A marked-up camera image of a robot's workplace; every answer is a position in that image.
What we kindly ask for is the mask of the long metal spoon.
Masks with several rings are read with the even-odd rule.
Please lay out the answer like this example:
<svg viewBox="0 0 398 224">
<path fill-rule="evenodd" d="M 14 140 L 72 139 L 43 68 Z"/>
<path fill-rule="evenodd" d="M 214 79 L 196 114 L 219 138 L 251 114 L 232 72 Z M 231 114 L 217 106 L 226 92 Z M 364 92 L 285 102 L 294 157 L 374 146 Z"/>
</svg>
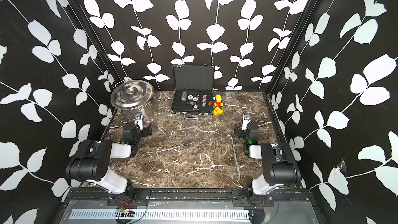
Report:
<svg viewBox="0 0 398 224">
<path fill-rule="evenodd" d="M 236 150 L 235 150 L 235 145 L 234 145 L 233 136 L 228 134 L 228 135 L 226 136 L 226 138 L 229 139 L 229 140 L 231 141 L 231 146 L 232 146 L 232 150 L 233 150 L 233 158 L 234 158 L 235 171 L 236 171 L 237 179 L 240 180 L 241 175 L 240 175 L 240 169 L 239 169 L 239 164 L 238 164 L 238 160 L 237 160 L 237 155 L 236 155 Z"/>
</svg>

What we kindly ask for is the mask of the stainless steel pot lid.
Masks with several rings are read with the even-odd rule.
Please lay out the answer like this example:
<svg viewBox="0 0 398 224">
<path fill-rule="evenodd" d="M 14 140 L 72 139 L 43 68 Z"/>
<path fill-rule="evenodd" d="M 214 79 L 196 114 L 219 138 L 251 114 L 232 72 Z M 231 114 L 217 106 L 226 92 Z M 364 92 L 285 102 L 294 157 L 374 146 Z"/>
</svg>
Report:
<svg viewBox="0 0 398 224">
<path fill-rule="evenodd" d="M 132 80 L 119 85 L 111 94 L 110 102 L 119 110 L 136 110 L 147 105 L 154 93 L 151 83 Z"/>
</svg>

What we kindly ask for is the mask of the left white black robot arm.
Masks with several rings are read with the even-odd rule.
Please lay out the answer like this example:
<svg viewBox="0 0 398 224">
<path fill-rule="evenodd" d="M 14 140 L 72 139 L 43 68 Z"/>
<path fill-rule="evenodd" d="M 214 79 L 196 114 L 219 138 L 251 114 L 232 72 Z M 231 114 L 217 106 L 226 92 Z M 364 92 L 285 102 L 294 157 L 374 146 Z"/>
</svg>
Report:
<svg viewBox="0 0 398 224">
<path fill-rule="evenodd" d="M 111 158 L 133 158 L 141 138 L 152 135 L 152 126 L 140 127 L 130 122 L 123 127 L 121 143 L 112 140 L 85 140 L 66 167 L 66 176 L 79 182 L 94 184 L 110 194 L 133 197 L 131 182 L 110 167 Z"/>
</svg>

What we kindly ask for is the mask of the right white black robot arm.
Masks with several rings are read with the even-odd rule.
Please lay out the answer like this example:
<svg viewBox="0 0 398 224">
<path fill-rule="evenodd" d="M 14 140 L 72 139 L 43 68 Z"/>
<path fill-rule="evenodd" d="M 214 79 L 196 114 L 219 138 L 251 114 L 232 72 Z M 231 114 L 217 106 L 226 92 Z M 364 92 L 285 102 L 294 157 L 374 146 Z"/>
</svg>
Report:
<svg viewBox="0 0 398 224">
<path fill-rule="evenodd" d="M 262 174 L 252 180 L 251 195 L 266 196 L 283 186 L 291 186 L 302 179 L 292 149 L 288 144 L 259 143 L 259 126 L 255 122 L 242 122 L 234 126 L 234 135 L 243 139 L 245 155 L 261 160 Z"/>
</svg>

